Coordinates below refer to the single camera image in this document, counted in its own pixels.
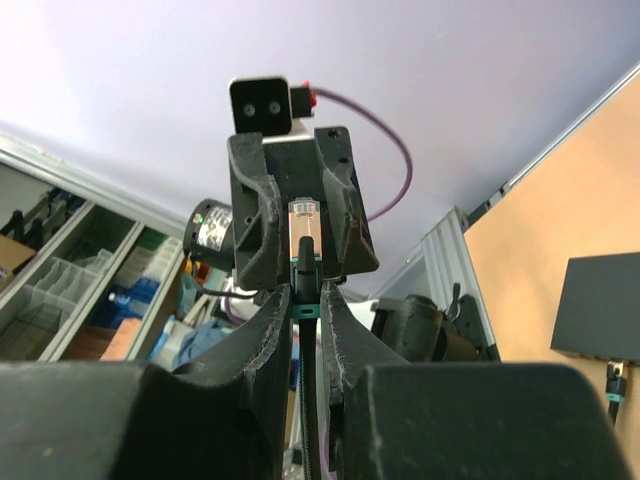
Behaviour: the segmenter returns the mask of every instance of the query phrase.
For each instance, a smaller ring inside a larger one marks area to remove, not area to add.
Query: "wooden table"
[[[549,345],[568,259],[640,251],[640,78],[592,115],[465,238],[502,359],[572,365],[593,383],[604,405],[606,365],[565,357]],[[639,378],[636,367],[616,426],[638,478]]]

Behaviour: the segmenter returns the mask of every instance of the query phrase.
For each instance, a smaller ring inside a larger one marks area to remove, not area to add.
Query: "cardboard box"
[[[0,292],[7,288],[16,273],[35,255],[34,249],[0,235]]]

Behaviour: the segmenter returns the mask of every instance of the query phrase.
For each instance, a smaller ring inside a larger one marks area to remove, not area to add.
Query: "blue cloth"
[[[194,357],[206,352],[215,344],[233,332],[234,326],[226,320],[215,319],[196,328],[185,335],[178,355],[173,359],[172,367],[175,370],[180,365],[190,362]]]

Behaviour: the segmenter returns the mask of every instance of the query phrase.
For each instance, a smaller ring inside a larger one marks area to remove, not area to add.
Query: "black cylindrical motor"
[[[200,202],[185,228],[185,254],[209,267],[231,272],[235,264],[232,215],[231,207],[217,200]]]

